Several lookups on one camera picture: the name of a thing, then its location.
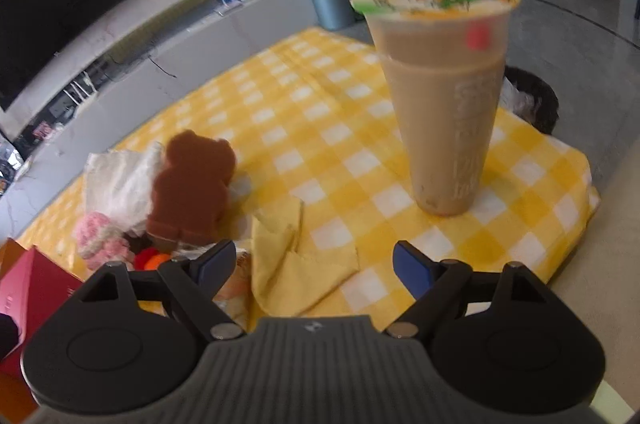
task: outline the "yellow checkered tablecloth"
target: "yellow checkered tablecloth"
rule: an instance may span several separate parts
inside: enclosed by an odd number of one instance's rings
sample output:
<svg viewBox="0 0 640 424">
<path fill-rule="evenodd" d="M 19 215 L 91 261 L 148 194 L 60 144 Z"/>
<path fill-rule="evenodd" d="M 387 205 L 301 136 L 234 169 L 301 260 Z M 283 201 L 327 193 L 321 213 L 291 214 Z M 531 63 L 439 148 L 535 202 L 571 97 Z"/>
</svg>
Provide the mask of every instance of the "yellow checkered tablecloth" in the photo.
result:
<svg viewBox="0 0 640 424">
<path fill-rule="evenodd" d="M 391 251 L 406 239 L 435 260 L 496 271 L 526 263 L 548 280 L 598 203 L 584 155 L 498 111 L 482 186 L 458 217 L 411 199 L 408 162 L 382 68 L 370 46 L 311 28 L 237 65 L 167 108 L 117 149 L 144 150 L 184 129 L 228 139 L 238 155 L 226 237 L 286 195 L 305 202 L 301 251 L 355 245 L 361 271 L 308 315 L 367 313 L 383 327 L 412 302 Z M 72 230 L 82 178 L 20 238 L 86 277 Z"/>
</svg>

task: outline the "silver screw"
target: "silver screw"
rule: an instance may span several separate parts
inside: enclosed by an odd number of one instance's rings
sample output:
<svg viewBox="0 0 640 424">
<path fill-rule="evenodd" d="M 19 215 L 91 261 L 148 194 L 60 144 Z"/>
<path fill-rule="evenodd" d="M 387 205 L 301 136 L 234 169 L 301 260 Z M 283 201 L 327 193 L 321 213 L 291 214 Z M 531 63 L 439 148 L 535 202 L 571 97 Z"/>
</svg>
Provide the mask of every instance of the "silver screw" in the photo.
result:
<svg viewBox="0 0 640 424">
<path fill-rule="evenodd" d="M 211 328 L 211 335 L 219 341 L 228 341 L 242 335 L 242 328 L 235 323 L 220 323 Z"/>
<path fill-rule="evenodd" d="M 413 323 L 400 321 L 389 325 L 386 333 L 395 339 L 409 339 L 418 335 L 418 327 Z"/>
</svg>

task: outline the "beverage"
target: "beverage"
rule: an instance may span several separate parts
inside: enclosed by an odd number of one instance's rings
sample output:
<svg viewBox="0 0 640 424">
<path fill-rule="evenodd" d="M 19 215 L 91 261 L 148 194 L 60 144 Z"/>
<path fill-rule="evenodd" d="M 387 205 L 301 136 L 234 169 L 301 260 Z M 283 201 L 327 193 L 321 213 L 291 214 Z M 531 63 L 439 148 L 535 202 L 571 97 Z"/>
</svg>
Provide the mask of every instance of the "beverage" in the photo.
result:
<svg viewBox="0 0 640 424">
<path fill-rule="evenodd" d="M 351 0 L 365 14 L 406 148 L 414 198 L 439 215 L 473 203 L 519 0 Z"/>
</svg>

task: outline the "pink crochet toy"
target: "pink crochet toy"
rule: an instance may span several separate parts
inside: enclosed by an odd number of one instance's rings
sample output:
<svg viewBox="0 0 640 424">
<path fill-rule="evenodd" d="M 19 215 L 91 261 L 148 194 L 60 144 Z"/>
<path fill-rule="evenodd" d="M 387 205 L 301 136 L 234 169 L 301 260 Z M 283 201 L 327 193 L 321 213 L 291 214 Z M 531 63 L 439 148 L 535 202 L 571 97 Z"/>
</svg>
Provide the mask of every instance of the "pink crochet toy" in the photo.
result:
<svg viewBox="0 0 640 424">
<path fill-rule="evenodd" d="M 129 250 L 129 242 L 103 213 L 85 214 L 76 225 L 74 236 L 78 254 L 89 270 L 99 269 L 108 261 L 124 261 L 127 268 L 133 270 L 135 256 Z"/>
</svg>

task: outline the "brown bear-shaped sponge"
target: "brown bear-shaped sponge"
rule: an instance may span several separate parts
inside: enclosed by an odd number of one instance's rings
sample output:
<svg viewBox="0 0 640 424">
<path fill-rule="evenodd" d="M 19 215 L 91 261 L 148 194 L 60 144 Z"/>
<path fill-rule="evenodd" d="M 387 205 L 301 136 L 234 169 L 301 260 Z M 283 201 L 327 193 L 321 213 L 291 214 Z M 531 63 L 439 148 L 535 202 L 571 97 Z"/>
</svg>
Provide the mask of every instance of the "brown bear-shaped sponge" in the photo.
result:
<svg viewBox="0 0 640 424">
<path fill-rule="evenodd" d="M 217 225 L 228 203 L 236 154 L 226 140 L 185 131 L 171 139 L 154 181 L 153 209 L 146 231 L 155 239 L 202 247 L 216 242 Z"/>
</svg>

